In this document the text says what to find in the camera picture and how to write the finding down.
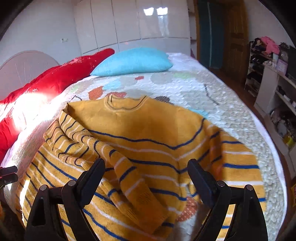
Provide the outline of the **white glossy wardrobe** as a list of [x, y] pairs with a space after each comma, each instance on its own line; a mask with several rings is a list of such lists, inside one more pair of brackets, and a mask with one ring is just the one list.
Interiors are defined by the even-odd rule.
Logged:
[[73, 1], [82, 54], [138, 47], [190, 54], [186, 1]]

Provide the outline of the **patterned quilted bedspread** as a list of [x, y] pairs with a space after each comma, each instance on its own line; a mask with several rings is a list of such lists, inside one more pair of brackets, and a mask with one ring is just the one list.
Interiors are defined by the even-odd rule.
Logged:
[[[147, 96], [203, 116], [253, 152], [265, 192], [263, 213], [268, 239], [276, 240], [287, 212], [287, 193], [280, 158], [269, 134], [236, 93], [198, 61], [181, 53], [170, 53], [168, 58], [173, 66], [166, 72], [86, 77], [41, 106], [2, 162], [4, 167], [18, 168], [18, 181], [4, 188], [5, 201], [12, 211], [16, 214], [16, 191], [43, 145], [46, 128], [69, 102], [98, 100], [109, 95], [132, 99]], [[201, 199], [188, 198], [185, 210], [165, 240], [191, 240], [205, 218], [206, 208]]]

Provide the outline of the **yellow striped knit sweater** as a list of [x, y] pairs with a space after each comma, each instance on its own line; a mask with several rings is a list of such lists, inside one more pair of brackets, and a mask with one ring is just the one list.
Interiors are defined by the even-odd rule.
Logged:
[[187, 172], [191, 159], [215, 179], [252, 184], [266, 207], [250, 149], [203, 116], [147, 96], [69, 102], [43, 138], [16, 191], [22, 224], [41, 185], [75, 180], [99, 158], [106, 171], [84, 213], [101, 240], [167, 239], [187, 199], [199, 199]]

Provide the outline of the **pink clothes pile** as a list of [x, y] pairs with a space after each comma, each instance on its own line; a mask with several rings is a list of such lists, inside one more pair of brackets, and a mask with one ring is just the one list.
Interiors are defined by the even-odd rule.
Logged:
[[279, 54], [280, 53], [280, 48], [279, 45], [277, 45], [273, 39], [270, 37], [264, 36], [261, 37], [260, 40], [266, 45], [266, 53], [267, 55], [274, 53], [274, 54]]

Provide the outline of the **blue pillow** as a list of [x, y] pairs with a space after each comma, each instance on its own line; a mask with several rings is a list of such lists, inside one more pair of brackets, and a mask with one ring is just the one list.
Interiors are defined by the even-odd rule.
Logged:
[[107, 77], [134, 73], [163, 72], [172, 68], [168, 55], [155, 48], [134, 48], [115, 53], [90, 73], [91, 76]]

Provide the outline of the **white round headboard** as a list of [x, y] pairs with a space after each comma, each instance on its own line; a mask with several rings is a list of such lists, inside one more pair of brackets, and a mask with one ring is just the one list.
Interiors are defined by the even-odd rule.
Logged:
[[40, 51], [30, 50], [15, 54], [1, 66], [1, 99], [30, 83], [49, 68], [58, 65], [53, 57]]

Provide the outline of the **brown wooden door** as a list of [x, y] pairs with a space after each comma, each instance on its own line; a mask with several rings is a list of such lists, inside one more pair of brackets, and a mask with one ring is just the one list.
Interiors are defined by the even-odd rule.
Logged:
[[242, 81], [247, 73], [248, 26], [244, 1], [194, 1], [197, 59]]

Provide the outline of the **red pillow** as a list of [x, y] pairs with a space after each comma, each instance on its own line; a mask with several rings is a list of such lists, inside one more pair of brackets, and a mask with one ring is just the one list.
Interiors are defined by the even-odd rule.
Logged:
[[20, 132], [38, 115], [41, 106], [68, 86], [88, 77], [98, 64], [114, 53], [114, 49], [107, 48], [52, 67], [1, 100], [1, 161]]

